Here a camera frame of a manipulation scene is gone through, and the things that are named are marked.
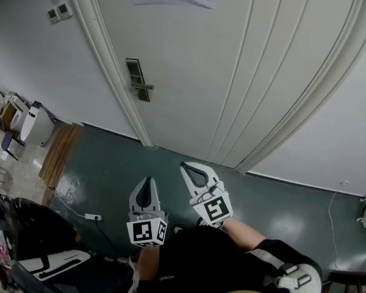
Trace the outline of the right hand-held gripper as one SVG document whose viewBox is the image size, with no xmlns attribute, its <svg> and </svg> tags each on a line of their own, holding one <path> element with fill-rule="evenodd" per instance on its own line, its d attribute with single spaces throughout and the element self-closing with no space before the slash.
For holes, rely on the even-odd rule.
<svg viewBox="0 0 366 293">
<path fill-rule="evenodd" d="M 229 193 L 223 184 L 216 184 L 215 171 L 197 162 L 181 162 L 181 175 L 192 199 L 190 205 L 208 225 L 221 225 L 233 216 Z"/>
</svg>

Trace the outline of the white panelled door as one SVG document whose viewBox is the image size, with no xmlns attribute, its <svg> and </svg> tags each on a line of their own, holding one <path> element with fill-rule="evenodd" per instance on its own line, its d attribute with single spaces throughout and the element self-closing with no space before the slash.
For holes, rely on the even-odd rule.
<svg viewBox="0 0 366 293">
<path fill-rule="evenodd" d="M 150 102 L 130 88 L 153 145 L 235 168 L 314 83 L 354 0 L 97 0 L 124 74 L 138 59 Z"/>
</svg>

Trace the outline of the person's left forearm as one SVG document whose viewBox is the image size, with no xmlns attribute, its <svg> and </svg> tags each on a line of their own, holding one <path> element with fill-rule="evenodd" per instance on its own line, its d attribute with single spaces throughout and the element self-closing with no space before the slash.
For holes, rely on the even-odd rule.
<svg viewBox="0 0 366 293">
<path fill-rule="evenodd" d="M 137 261 L 139 282 L 137 291 L 145 292 L 159 282 L 160 247 L 145 247 Z"/>
</svg>

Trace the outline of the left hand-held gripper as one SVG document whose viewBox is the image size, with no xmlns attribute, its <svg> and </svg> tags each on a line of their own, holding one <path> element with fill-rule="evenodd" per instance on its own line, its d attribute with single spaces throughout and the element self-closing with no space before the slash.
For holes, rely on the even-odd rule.
<svg viewBox="0 0 366 293">
<path fill-rule="evenodd" d="M 129 197 L 129 222 L 126 223 L 130 242 L 138 247 L 158 247 L 164 244 L 168 216 L 160 211 L 160 200 L 153 177 L 141 180 Z"/>
</svg>

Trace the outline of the person's right forearm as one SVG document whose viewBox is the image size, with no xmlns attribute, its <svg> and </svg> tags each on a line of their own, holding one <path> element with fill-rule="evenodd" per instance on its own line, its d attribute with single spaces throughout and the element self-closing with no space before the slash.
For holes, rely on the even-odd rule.
<svg viewBox="0 0 366 293">
<path fill-rule="evenodd" d="M 267 238 L 235 217 L 227 218 L 222 225 L 226 234 L 244 251 L 254 250 Z"/>
</svg>

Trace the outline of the wooden plank board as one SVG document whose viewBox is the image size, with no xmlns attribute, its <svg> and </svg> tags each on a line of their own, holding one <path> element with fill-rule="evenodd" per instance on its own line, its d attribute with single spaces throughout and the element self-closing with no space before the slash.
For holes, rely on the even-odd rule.
<svg viewBox="0 0 366 293">
<path fill-rule="evenodd" d="M 68 158 L 82 134 L 83 126 L 72 123 L 61 123 L 58 126 L 49 151 L 43 161 L 39 177 L 46 186 L 41 204 L 49 206 L 59 181 L 62 177 Z"/>
</svg>

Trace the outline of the blue chair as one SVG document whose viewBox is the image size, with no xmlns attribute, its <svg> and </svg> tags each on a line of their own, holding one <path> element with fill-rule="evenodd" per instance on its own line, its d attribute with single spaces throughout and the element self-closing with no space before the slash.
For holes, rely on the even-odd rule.
<svg viewBox="0 0 366 293">
<path fill-rule="evenodd" d="M 2 150 L 5 151 L 9 156 L 14 158 L 16 161 L 18 161 L 18 158 L 9 150 L 9 146 L 10 146 L 11 141 L 17 142 L 22 147 L 25 146 L 25 144 L 22 141 L 14 138 L 13 134 L 10 131 L 8 131 L 4 134 L 4 138 L 1 142 Z"/>
</svg>

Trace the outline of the white flat device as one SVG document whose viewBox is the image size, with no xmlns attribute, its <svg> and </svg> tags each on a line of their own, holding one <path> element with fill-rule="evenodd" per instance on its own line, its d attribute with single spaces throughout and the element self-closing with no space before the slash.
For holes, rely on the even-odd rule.
<svg viewBox="0 0 366 293">
<path fill-rule="evenodd" d="M 62 272 L 86 262 L 91 255 L 80 250 L 68 250 L 60 253 L 43 255 L 41 258 L 32 258 L 19 263 L 40 281 L 45 281 Z"/>
</svg>

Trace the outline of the white rounded robot base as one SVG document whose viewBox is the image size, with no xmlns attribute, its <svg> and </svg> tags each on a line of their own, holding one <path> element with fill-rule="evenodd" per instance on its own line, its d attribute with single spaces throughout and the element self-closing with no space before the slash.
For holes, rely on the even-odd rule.
<svg viewBox="0 0 366 293">
<path fill-rule="evenodd" d="M 42 103 L 34 101 L 24 120 L 20 140 L 42 147 L 48 142 L 54 128 L 55 124 Z"/>
</svg>

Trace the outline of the wooden chair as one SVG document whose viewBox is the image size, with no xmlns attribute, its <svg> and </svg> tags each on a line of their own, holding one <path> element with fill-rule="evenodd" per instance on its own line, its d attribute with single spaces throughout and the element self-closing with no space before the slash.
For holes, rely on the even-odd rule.
<svg viewBox="0 0 366 293">
<path fill-rule="evenodd" d="M 366 287 L 366 272 L 333 270 L 328 276 L 328 281 L 323 285 L 322 293 L 329 293 L 334 283 L 344 284 L 344 293 L 350 293 L 351 286 L 356 287 L 357 293 L 363 293 L 363 287 Z"/>
</svg>

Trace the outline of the person's black shirt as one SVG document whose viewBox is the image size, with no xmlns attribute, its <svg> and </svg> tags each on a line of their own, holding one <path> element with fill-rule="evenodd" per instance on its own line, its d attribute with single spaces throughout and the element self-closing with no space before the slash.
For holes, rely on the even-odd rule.
<svg viewBox="0 0 366 293">
<path fill-rule="evenodd" d="M 244 251 L 222 230 L 184 229 L 160 249 L 159 282 L 137 293 L 277 293 L 266 289 L 266 275 L 278 276 L 284 264 L 320 266 L 283 241 L 266 239 Z"/>
</svg>

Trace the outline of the white shoulder harness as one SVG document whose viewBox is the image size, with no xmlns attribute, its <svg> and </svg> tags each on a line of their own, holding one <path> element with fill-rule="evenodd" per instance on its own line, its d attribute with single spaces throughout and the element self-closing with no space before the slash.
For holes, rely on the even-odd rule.
<svg viewBox="0 0 366 293">
<path fill-rule="evenodd" d="M 266 275 L 263 286 L 276 289 L 277 293 L 321 293 L 321 278 L 315 268 L 308 264 L 284 264 L 280 275 Z"/>
</svg>

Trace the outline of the black bag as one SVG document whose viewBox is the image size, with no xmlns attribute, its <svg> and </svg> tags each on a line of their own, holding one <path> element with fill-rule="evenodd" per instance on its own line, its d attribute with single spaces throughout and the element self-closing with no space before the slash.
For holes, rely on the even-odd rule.
<svg viewBox="0 0 366 293">
<path fill-rule="evenodd" d="M 13 257 L 18 261 L 59 253 L 76 243 L 77 232 L 65 219 L 25 198 L 12 200 L 8 223 Z"/>
</svg>

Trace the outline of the metal door lock plate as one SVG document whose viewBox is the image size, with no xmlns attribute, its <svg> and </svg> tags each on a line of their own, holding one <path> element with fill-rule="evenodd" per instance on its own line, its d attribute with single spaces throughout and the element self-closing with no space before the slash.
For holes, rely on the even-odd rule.
<svg viewBox="0 0 366 293">
<path fill-rule="evenodd" d="M 145 84 L 142 69 L 140 67 L 140 62 L 138 59 L 126 59 L 126 66 L 129 71 L 131 83 L 134 82 L 134 83 L 139 83 L 139 84 Z M 139 100 L 150 102 L 148 90 L 139 90 L 139 91 L 140 92 L 137 96 L 139 98 Z"/>
</svg>

